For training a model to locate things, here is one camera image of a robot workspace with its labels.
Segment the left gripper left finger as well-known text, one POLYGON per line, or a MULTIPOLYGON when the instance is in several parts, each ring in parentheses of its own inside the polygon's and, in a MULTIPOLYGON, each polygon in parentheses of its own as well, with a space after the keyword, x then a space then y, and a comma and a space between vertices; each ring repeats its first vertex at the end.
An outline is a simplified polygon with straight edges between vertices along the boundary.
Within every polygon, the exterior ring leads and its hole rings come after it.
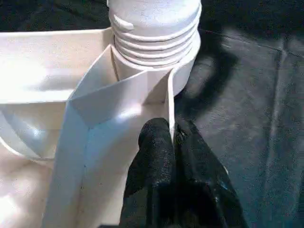
POLYGON ((166 228, 175 213, 175 153, 167 120, 148 120, 138 146, 127 174, 120 227, 166 228))

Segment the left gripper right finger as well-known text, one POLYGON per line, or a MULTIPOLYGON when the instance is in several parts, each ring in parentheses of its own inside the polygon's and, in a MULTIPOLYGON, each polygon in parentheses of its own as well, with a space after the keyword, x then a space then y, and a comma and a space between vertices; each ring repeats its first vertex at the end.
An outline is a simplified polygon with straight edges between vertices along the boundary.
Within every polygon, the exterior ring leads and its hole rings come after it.
POLYGON ((178 217, 184 228, 248 227, 223 164, 191 121, 177 120, 178 217))

